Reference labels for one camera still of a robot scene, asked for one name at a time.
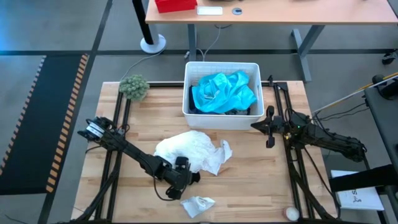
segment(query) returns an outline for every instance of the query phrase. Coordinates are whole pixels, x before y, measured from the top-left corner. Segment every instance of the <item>white cloth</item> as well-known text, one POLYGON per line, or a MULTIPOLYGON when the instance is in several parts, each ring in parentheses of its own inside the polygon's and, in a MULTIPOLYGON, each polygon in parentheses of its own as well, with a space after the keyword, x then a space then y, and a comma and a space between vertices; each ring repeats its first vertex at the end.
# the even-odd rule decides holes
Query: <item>white cloth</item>
POLYGON ((183 200, 181 204, 184 206, 188 215, 193 218, 212 207, 215 204, 215 201, 208 197, 203 198, 196 196, 183 200))
POLYGON ((154 155, 169 161, 173 168, 178 156, 187 157, 191 172, 203 169, 217 175, 220 166, 232 156, 232 150, 225 140, 216 148, 205 133, 189 131, 161 141, 154 155))

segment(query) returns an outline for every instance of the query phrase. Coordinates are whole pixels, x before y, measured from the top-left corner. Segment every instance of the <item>white paper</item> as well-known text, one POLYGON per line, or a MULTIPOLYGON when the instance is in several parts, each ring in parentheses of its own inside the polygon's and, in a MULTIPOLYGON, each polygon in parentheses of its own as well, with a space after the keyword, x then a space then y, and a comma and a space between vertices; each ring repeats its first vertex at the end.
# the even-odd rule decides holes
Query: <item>white paper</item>
POLYGON ((198 6, 197 8, 199 16, 221 16, 223 14, 222 7, 198 6))
MULTIPOLYGON (((332 177, 355 174, 355 171, 331 170, 332 177)), ((341 208, 383 211, 379 194, 374 187, 337 192, 341 208)))
POLYGON ((215 201, 208 197, 191 197, 190 199, 183 200, 181 205, 187 211, 188 215, 193 218, 202 212, 208 210, 215 204, 215 201))
POLYGON ((187 157, 191 172, 205 170, 214 175, 222 164, 231 156, 232 150, 225 140, 221 140, 221 147, 214 147, 211 139, 203 132, 189 131, 164 139, 155 149, 155 156, 160 156, 175 167, 178 156, 187 157))

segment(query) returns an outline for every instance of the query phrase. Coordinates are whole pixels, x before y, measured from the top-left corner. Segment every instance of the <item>white label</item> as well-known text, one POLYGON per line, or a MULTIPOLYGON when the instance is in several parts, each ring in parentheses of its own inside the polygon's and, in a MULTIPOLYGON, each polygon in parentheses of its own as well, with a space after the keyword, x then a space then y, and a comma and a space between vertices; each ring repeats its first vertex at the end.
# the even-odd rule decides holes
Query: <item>white label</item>
POLYGON ((93 122, 91 122, 90 125, 86 129, 89 132, 95 134, 99 138, 102 138, 102 136, 104 134, 104 130, 93 122))
POLYGON ((220 16, 223 14, 222 7, 198 7, 198 15, 199 16, 220 16))

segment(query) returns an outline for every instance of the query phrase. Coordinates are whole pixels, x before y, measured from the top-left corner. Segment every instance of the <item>round object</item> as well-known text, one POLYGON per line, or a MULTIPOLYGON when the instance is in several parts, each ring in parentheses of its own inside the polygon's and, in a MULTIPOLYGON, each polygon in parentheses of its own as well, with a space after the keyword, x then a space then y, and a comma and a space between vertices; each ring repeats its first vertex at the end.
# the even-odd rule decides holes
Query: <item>round object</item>
POLYGON ((376 84, 384 80, 384 75, 375 75, 372 77, 372 83, 376 84))
POLYGON ((234 15, 241 15, 242 14, 242 9, 241 8, 234 8, 234 9, 232 9, 232 13, 234 14, 234 15))
POLYGON ((295 207, 287 207, 284 210, 284 216, 292 222, 297 221, 300 218, 300 213, 295 207))
POLYGON ((381 60, 381 63, 383 63, 383 65, 389 65, 394 61, 394 58, 389 58, 389 59, 383 59, 381 60))
POLYGON ((166 48, 166 38, 159 34, 159 41, 156 44, 147 44, 145 39, 141 39, 141 49, 148 54, 157 54, 166 48))

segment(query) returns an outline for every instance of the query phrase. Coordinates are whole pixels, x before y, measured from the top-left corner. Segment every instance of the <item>wooden tabletop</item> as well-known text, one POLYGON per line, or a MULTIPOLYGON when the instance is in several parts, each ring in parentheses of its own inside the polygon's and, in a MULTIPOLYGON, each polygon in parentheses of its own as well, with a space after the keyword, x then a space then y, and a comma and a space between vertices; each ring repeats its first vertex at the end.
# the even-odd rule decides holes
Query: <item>wooden tabletop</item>
MULTIPOLYGON (((298 112, 310 114, 303 83, 288 82, 288 85, 293 108, 298 112)), ((103 83, 97 116, 112 119, 118 86, 119 83, 103 83)), ((143 102, 133 103, 129 115, 131 129, 126 135, 127 140, 144 152, 153 154, 161 140, 189 131, 190 128, 182 113, 182 92, 182 88, 152 88, 143 102)), ((273 88, 264 87, 263 94, 264 104, 276 107, 273 88)), ((275 146, 267 149, 267 136, 254 129, 199 131, 209 135, 216 147, 220 146, 220 139, 227 140, 233 155, 221 166, 218 176, 201 171, 201 181, 188 186, 182 199, 192 196, 210 197, 216 201, 215 205, 191 219, 180 205, 180 201, 159 200, 154 192, 152 177, 148 176, 136 161, 124 154, 113 221, 286 222, 282 211, 286 207, 293 206, 294 202, 282 136, 276 134, 275 146)), ((307 149, 323 178, 327 180, 320 149, 312 146, 308 146, 307 149)), ((84 210, 97 194, 105 154, 106 151, 100 148, 86 155, 75 201, 76 209, 73 210, 72 218, 79 216, 81 214, 79 210, 84 210)), ((303 156, 311 191, 326 210, 335 216, 336 210, 332 198, 322 186, 306 153, 303 156)), ((168 187, 165 182, 157 184, 163 198, 167 198, 164 193, 168 187)), ((300 197, 302 207, 305 208, 302 193, 300 197)), ((104 209, 107 208, 107 197, 105 202, 104 209)))
POLYGON ((268 23, 268 24, 396 24, 387 0, 197 0, 198 6, 221 6, 222 16, 198 16, 197 10, 159 14, 149 0, 147 23, 268 23), (239 7, 240 16, 232 13, 239 7))

